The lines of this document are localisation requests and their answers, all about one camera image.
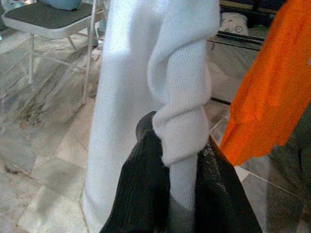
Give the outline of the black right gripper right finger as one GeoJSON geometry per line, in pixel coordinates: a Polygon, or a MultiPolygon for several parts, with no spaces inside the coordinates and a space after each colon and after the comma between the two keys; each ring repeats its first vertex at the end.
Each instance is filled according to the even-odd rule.
{"type": "Polygon", "coordinates": [[[212,137],[198,153],[195,232],[260,233],[239,177],[212,137]]]}

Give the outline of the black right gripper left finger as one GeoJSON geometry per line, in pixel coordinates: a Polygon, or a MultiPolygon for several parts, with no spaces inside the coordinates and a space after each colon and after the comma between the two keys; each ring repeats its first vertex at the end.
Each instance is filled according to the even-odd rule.
{"type": "Polygon", "coordinates": [[[122,166],[110,215],[103,233],[164,233],[170,194],[169,169],[152,126],[154,111],[136,126],[137,142],[122,166]]]}

